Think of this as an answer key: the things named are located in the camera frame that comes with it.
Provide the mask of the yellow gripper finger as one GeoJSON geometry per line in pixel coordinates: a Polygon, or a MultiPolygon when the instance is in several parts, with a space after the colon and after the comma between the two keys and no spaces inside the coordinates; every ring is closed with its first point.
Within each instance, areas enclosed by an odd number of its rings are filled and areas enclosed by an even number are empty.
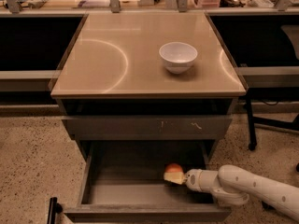
{"type": "Polygon", "coordinates": [[[183,185],[186,182],[183,172],[165,172],[164,180],[178,185],[183,185]]]}

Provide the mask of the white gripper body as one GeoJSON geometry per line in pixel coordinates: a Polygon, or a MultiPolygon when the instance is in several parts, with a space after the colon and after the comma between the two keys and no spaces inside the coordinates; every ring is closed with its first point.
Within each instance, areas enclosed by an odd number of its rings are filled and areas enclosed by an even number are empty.
{"type": "Polygon", "coordinates": [[[192,191],[201,192],[200,187],[200,174],[202,171],[200,169],[191,169],[186,173],[185,185],[188,189],[192,191]]]}

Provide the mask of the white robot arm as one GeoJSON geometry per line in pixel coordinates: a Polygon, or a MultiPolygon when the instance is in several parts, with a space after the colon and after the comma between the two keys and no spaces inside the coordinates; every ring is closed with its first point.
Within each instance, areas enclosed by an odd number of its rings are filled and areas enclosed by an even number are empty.
{"type": "Polygon", "coordinates": [[[191,169],[184,173],[180,165],[173,163],[165,168],[164,180],[185,185],[192,191],[210,193],[232,205],[245,204],[252,195],[299,221],[299,188],[234,165],[223,165],[218,171],[191,169]]]}

